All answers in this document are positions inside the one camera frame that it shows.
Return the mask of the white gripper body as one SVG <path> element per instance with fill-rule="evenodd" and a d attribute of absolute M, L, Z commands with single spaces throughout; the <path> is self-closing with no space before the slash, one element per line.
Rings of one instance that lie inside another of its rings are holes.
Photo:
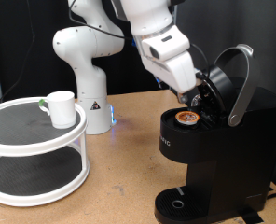
<path fill-rule="evenodd" d="M 149 35 L 134 38 L 142 63 L 147 71 L 159 81 L 165 82 L 179 93 L 196 86 L 196 74 L 188 38 L 170 25 Z"/>

